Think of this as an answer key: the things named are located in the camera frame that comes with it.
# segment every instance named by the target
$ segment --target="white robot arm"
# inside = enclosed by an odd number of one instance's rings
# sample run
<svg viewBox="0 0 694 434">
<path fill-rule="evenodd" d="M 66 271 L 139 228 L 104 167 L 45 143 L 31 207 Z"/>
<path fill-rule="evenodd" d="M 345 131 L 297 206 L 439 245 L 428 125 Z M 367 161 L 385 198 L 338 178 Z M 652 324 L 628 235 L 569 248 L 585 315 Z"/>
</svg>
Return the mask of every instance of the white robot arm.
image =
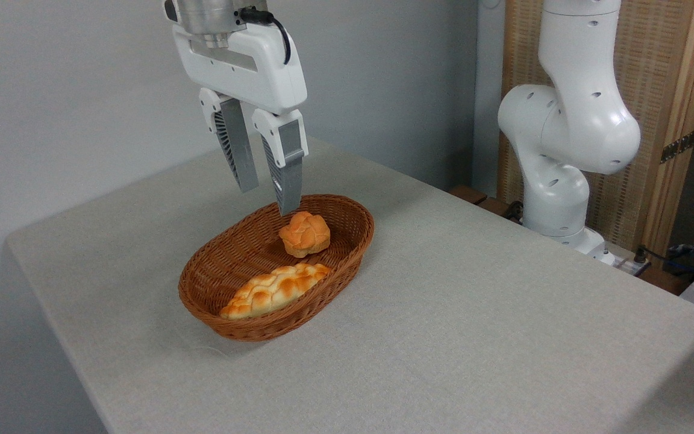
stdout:
<svg viewBox="0 0 694 434">
<path fill-rule="evenodd" d="M 298 208 L 301 159 L 308 155 L 297 110 L 307 88 L 296 44 L 266 0 L 166 0 L 166 17 L 190 79 L 203 86 L 200 104 L 242 192 L 258 186 L 240 101 L 258 107 L 261 134 L 281 214 Z"/>
<path fill-rule="evenodd" d="M 524 225 L 608 261 L 585 228 L 589 185 L 580 170 L 612 174 L 639 150 L 636 119 L 614 79 L 620 0 L 545 0 L 539 57 L 549 86 L 513 88 L 498 123 L 524 176 Z"/>
</svg>

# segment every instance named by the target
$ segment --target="bread roll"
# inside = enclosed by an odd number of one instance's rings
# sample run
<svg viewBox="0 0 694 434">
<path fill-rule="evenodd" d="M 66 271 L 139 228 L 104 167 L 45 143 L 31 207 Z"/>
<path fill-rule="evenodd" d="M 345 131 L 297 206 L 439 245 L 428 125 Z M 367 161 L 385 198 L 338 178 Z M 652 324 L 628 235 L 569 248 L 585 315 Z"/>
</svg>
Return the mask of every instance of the bread roll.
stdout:
<svg viewBox="0 0 694 434">
<path fill-rule="evenodd" d="M 331 230 L 320 215 L 301 211 L 294 214 L 291 224 L 279 231 L 286 252 L 297 258 L 325 250 L 331 244 Z"/>
<path fill-rule="evenodd" d="M 238 289 L 218 314 L 224 319 L 242 319 L 280 309 L 312 288 L 330 271 L 323 264 L 299 263 L 282 266 L 270 274 L 257 275 Z"/>
</svg>

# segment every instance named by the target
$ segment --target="wicker basket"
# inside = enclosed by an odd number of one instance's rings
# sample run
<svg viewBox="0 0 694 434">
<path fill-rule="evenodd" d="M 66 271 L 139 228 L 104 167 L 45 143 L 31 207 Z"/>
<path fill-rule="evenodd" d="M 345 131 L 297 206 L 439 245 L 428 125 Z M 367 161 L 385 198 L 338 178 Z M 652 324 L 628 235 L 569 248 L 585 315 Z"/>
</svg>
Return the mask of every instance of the wicker basket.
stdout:
<svg viewBox="0 0 694 434">
<path fill-rule="evenodd" d="M 187 310 L 225 338 L 254 342 L 291 332 L 330 303 L 358 273 L 363 253 L 374 236 L 374 218 L 356 201 L 338 195 L 304 196 L 297 211 L 323 216 L 331 230 L 328 249 L 303 259 L 290 256 L 278 231 L 289 224 L 291 215 L 281 216 L 275 203 L 258 209 L 189 259 L 178 284 Z M 286 307 L 256 318 L 218 316 L 221 307 L 251 277 L 299 262 L 322 263 L 332 270 Z"/>
</svg>

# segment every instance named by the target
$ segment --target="wire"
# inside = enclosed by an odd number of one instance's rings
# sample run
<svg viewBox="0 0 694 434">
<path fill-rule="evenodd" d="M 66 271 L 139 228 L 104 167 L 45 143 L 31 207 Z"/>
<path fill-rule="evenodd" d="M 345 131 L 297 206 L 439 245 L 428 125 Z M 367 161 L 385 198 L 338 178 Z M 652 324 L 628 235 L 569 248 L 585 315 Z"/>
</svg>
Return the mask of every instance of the wire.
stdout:
<svg viewBox="0 0 694 434">
<path fill-rule="evenodd" d="M 264 25 L 277 25 L 281 35 L 283 36 L 283 43 L 286 45 L 286 60 L 283 61 L 283 65 L 289 64 L 289 61 L 291 60 L 291 40 L 289 39 L 289 33 L 286 32 L 286 28 L 284 28 L 282 23 L 275 18 L 272 12 L 259 11 L 256 9 L 256 6 L 251 6 L 250 8 L 242 8 L 239 12 L 234 12 L 234 14 L 239 14 L 240 18 L 245 22 Z"/>
<path fill-rule="evenodd" d="M 692 267 L 692 266 L 686 266 L 686 265 L 683 265 L 683 264 L 680 264 L 680 263 L 675 263 L 675 262 L 672 261 L 671 259 L 666 258 L 666 256 L 658 255 L 658 253 L 655 253 L 655 252 L 653 252 L 652 250 L 647 249 L 647 247 L 644 247 L 644 245 L 639 245 L 639 249 L 640 249 L 640 250 L 644 250 L 645 252 L 649 253 L 650 255 L 655 256 L 655 258 L 658 258 L 658 259 L 660 259 L 661 261 L 664 261 L 664 263 L 670 264 L 671 266 L 675 266 L 675 267 L 677 267 L 677 268 L 679 268 L 679 269 L 685 269 L 685 270 L 687 270 L 687 271 L 694 272 L 694 267 Z"/>
<path fill-rule="evenodd" d="M 289 40 L 289 33 L 286 32 L 286 28 L 284 28 L 275 17 L 272 17 L 272 22 L 280 28 L 280 33 L 283 35 L 283 43 L 286 44 L 286 60 L 283 61 L 283 65 L 287 65 L 289 64 L 289 60 L 291 60 L 291 41 Z"/>
</svg>

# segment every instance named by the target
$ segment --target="white wall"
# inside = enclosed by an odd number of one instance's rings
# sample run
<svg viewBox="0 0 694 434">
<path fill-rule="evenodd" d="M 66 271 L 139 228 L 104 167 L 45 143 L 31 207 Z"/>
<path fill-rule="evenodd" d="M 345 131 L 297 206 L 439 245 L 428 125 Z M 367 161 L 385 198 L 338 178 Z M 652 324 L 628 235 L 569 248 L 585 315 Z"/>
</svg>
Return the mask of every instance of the white wall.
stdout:
<svg viewBox="0 0 694 434">
<path fill-rule="evenodd" d="M 468 181 L 472 3 L 270 0 L 301 53 L 309 134 Z M 4 238 L 217 149 L 197 91 L 158 0 L 0 0 L 0 432 L 102 431 Z"/>
</svg>

